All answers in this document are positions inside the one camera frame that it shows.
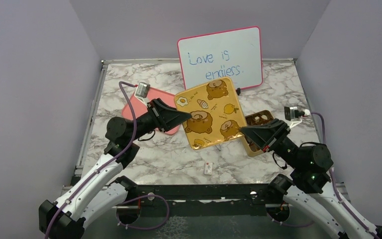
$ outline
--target cartoon bear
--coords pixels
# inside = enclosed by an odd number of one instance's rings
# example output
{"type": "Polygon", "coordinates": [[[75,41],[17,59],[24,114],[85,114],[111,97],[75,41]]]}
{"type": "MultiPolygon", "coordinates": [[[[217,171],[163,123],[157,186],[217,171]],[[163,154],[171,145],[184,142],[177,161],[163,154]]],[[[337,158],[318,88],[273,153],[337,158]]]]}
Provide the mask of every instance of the cartoon bear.
{"type": "Polygon", "coordinates": [[[225,141],[228,141],[239,132],[239,128],[238,123],[231,119],[222,124],[220,133],[225,137],[225,141]]]}
{"type": "Polygon", "coordinates": [[[228,95],[226,83],[223,80],[214,80],[207,84],[207,99],[221,98],[228,95]]]}
{"type": "Polygon", "coordinates": [[[213,123],[213,118],[210,113],[205,111],[193,111],[191,112],[191,119],[187,120],[187,127],[185,132],[196,132],[196,133],[211,133],[211,125],[213,123]]]}

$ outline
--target marble surface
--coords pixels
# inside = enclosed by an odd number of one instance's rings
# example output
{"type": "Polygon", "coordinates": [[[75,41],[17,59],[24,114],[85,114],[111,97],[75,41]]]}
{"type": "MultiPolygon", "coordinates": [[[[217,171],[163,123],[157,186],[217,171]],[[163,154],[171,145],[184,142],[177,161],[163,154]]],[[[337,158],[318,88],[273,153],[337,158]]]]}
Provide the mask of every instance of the marble surface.
{"type": "MultiPolygon", "coordinates": [[[[307,108],[306,98],[296,72],[289,63],[264,63],[264,82],[261,86],[242,91],[238,97],[244,115],[269,110],[285,120],[284,106],[307,108]]],[[[152,87],[179,93],[184,90],[179,63],[109,64],[100,102],[95,117],[91,141],[87,150],[83,175],[96,163],[108,140],[104,137],[110,118],[121,116],[126,105],[118,82],[138,84],[148,82],[152,87]]],[[[126,87],[128,95],[134,88],[126,87]]],[[[311,117],[292,128],[289,138],[299,145],[306,141],[318,142],[311,117]]],[[[282,170],[275,165],[271,153],[247,156],[239,139],[200,150],[191,149],[182,126],[172,135],[156,132],[150,141],[137,142],[140,151],[120,175],[137,184],[231,184],[269,183],[278,173],[289,175],[291,168],[282,170]],[[204,175],[204,164],[213,163],[212,175],[204,175]]]]}

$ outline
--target small white object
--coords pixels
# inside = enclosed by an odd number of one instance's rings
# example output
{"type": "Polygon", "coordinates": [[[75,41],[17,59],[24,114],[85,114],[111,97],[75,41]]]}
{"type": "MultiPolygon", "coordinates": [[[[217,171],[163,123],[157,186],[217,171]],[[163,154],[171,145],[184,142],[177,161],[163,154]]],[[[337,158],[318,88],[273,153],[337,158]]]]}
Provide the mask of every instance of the small white object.
{"type": "Polygon", "coordinates": [[[211,175],[211,170],[213,168],[213,163],[205,163],[205,166],[204,166],[204,174],[206,175],[211,175]]]}
{"type": "Polygon", "coordinates": [[[230,77],[235,88],[263,81],[257,26],[182,38],[178,52],[185,89],[221,77],[230,77]]]}
{"type": "Polygon", "coordinates": [[[309,111],[309,109],[304,109],[304,116],[310,116],[311,115],[311,112],[309,111]]]}

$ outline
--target gray wall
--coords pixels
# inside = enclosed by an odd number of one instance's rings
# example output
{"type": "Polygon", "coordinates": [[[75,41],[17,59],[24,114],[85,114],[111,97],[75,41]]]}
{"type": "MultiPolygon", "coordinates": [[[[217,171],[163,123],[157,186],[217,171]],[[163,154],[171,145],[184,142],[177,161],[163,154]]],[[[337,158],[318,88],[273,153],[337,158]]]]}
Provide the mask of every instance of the gray wall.
{"type": "Polygon", "coordinates": [[[0,0],[0,239],[44,236],[38,207],[72,176],[99,61],[68,0],[0,0]]]}
{"type": "Polygon", "coordinates": [[[297,70],[354,206],[382,225],[382,1],[332,0],[297,70]]]}
{"type": "Polygon", "coordinates": [[[330,0],[70,0],[105,60],[178,58],[181,37],[257,25],[264,58],[295,58],[330,0]]]}

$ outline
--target purple cable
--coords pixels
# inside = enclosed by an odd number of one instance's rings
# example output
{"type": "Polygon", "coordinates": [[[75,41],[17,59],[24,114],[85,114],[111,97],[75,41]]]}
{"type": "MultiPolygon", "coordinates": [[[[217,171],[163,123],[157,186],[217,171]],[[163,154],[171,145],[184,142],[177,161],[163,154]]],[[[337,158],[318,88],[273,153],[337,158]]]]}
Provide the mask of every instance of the purple cable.
{"type": "Polygon", "coordinates": [[[161,226],[163,226],[169,219],[169,213],[170,213],[170,209],[169,209],[169,204],[168,202],[166,201],[165,198],[163,198],[162,196],[159,196],[159,195],[144,195],[144,196],[140,196],[140,197],[137,197],[137,198],[134,198],[134,199],[131,199],[131,200],[128,200],[128,201],[125,201],[121,204],[127,204],[127,203],[130,203],[130,202],[134,202],[136,200],[140,200],[142,198],[149,198],[149,197],[156,197],[156,198],[160,198],[163,200],[163,202],[165,203],[166,205],[166,217],[165,219],[163,220],[163,222],[161,222],[160,224],[158,224],[157,226],[154,226],[154,227],[149,227],[149,228],[141,228],[141,227],[135,227],[135,226],[130,226],[130,225],[126,225],[126,224],[123,224],[119,218],[118,218],[118,213],[116,213],[116,219],[118,220],[118,225],[122,225],[126,228],[132,228],[132,229],[138,229],[138,230],[145,230],[145,231],[148,231],[148,230],[154,230],[154,229],[157,229],[161,226]]]}
{"type": "Polygon", "coordinates": [[[277,223],[281,226],[290,227],[290,228],[305,228],[305,227],[309,227],[310,225],[314,224],[314,221],[311,221],[310,223],[303,224],[303,225],[292,225],[292,224],[287,224],[287,223],[283,223],[283,222],[281,223],[281,222],[273,219],[273,217],[270,214],[267,213],[267,215],[272,219],[272,222],[277,223]]]}
{"type": "MultiPolygon", "coordinates": [[[[326,131],[325,131],[325,126],[324,126],[324,117],[318,113],[318,112],[311,112],[312,115],[316,115],[316,116],[319,116],[320,119],[321,119],[321,130],[322,130],[322,133],[323,133],[323,141],[321,143],[326,143],[326,131]]],[[[337,190],[337,186],[336,186],[336,180],[335,180],[335,175],[333,173],[333,170],[332,169],[329,169],[329,173],[330,173],[330,178],[332,180],[332,185],[333,185],[333,192],[335,193],[337,199],[339,200],[339,202],[342,202],[342,206],[346,209],[346,211],[348,211],[348,213],[369,233],[371,234],[375,239],[380,239],[379,236],[377,236],[375,233],[373,232],[370,232],[370,228],[365,225],[365,223],[363,221],[361,221],[361,219],[359,219],[357,217],[357,215],[355,215],[354,212],[352,212],[352,210],[348,207],[348,205],[346,205],[345,202],[342,201],[342,197],[339,193],[339,191],[337,190]]]]}
{"type": "MultiPolygon", "coordinates": [[[[124,95],[125,99],[126,99],[126,102],[129,106],[129,108],[131,109],[131,114],[132,114],[132,122],[133,122],[133,125],[134,125],[134,129],[132,131],[132,136],[131,136],[131,140],[128,142],[127,146],[119,153],[117,154],[115,157],[113,157],[112,159],[110,159],[108,162],[104,163],[102,166],[100,166],[99,168],[97,168],[97,172],[100,172],[102,169],[104,169],[108,164],[112,163],[113,161],[115,161],[117,158],[119,158],[123,153],[126,152],[126,150],[132,145],[134,139],[135,139],[135,134],[137,133],[137,119],[135,117],[135,112],[134,112],[134,109],[132,107],[132,104],[131,104],[131,101],[129,100],[128,98],[128,95],[126,94],[122,84],[124,85],[127,85],[127,86],[131,86],[131,87],[135,87],[135,85],[133,84],[130,84],[130,83],[127,83],[127,82],[124,82],[124,81],[120,81],[119,82],[119,88],[121,89],[122,91],[122,94],[124,95]]],[[[70,197],[67,198],[68,201],[71,201],[78,193],[79,191],[95,176],[97,175],[96,172],[93,172],[92,174],[90,174],[90,176],[88,178],[86,178],[84,180],[84,182],[71,194],[70,197]]],[[[47,229],[46,229],[46,234],[45,234],[45,239],[48,239],[49,238],[49,235],[50,235],[50,230],[57,218],[57,216],[59,215],[59,213],[67,206],[67,203],[63,203],[61,205],[61,207],[56,211],[56,213],[53,215],[52,219],[50,220],[48,226],[47,226],[47,229]]]]}

